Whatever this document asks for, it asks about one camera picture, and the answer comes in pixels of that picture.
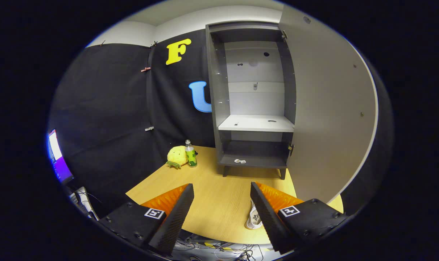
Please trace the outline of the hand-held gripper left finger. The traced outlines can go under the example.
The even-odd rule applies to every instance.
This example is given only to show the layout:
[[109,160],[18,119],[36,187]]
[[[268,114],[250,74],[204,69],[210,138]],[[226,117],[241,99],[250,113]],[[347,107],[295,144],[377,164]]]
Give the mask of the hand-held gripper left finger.
[[100,225],[138,249],[170,256],[193,200],[187,183],[143,204],[130,200],[100,218]]

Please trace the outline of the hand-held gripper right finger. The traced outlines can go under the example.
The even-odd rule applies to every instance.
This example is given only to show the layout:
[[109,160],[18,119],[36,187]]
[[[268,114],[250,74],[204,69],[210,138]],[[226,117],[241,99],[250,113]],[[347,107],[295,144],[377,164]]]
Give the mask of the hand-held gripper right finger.
[[348,220],[346,214],[319,199],[303,201],[259,182],[251,182],[250,197],[280,254],[312,247]]

